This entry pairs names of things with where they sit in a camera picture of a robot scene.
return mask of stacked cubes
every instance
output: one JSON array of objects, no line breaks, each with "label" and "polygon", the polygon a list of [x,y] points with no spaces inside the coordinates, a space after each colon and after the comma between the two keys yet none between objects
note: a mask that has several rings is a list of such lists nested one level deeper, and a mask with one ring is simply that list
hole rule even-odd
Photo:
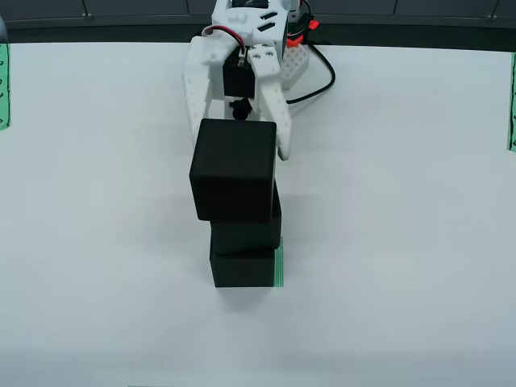
[{"label": "stacked cubes", "polygon": [[273,286],[281,243],[276,124],[204,119],[193,158],[190,183],[199,219],[211,224],[215,286]]}]

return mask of red component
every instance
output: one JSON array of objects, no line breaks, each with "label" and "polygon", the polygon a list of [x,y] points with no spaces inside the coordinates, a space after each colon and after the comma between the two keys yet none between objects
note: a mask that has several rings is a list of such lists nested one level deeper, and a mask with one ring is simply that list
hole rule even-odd
[{"label": "red component", "polygon": [[308,28],[309,28],[311,31],[313,31],[313,30],[315,30],[317,27],[319,27],[319,24],[320,24],[320,22],[318,22],[317,20],[312,20],[312,21],[310,22],[310,25],[308,26]]},{"label": "red component", "polygon": [[287,39],[287,47],[289,48],[297,47],[301,43],[303,43],[303,35],[299,36],[295,40]]}]

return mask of red wire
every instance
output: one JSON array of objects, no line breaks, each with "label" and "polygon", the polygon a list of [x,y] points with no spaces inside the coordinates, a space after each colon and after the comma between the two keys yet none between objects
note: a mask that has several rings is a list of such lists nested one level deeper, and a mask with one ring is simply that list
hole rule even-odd
[{"label": "red wire", "polygon": [[209,26],[205,30],[205,32],[209,32],[209,31],[213,31],[213,30],[224,31],[227,34],[233,36],[233,38],[235,38],[238,41],[240,49],[242,50],[242,52],[245,52],[245,43],[243,42],[243,37],[242,36],[240,36],[239,34],[237,34],[236,32],[234,32],[233,30],[231,30],[230,28],[228,28],[226,26],[219,26],[219,25]]}]

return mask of white table surface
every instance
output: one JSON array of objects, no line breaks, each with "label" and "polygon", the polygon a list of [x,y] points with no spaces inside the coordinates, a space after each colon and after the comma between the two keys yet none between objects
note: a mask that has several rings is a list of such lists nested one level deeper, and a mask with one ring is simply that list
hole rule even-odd
[{"label": "white table surface", "polygon": [[0,385],[514,386],[510,54],[323,47],[277,166],[285,288],[216,289],[186,50],[13,45]]}]

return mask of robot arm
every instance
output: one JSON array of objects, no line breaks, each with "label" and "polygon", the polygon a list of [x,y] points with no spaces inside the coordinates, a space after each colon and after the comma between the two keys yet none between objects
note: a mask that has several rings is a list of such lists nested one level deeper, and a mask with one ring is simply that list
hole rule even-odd
[{"label": "robot arm", "polygon": [[[214,25],[235,35],[213,31],[191,42],[183,81],[194,142],[212,100],[229,103],[246,98],[255,119],[263,113],[266,120],[276,123],[279,156],[289,159],[292,119],[283,95],[281,69],[290,11],[291,0],[217,1]],[[237,42],[243,43],[243,52],[237,49]]]}]

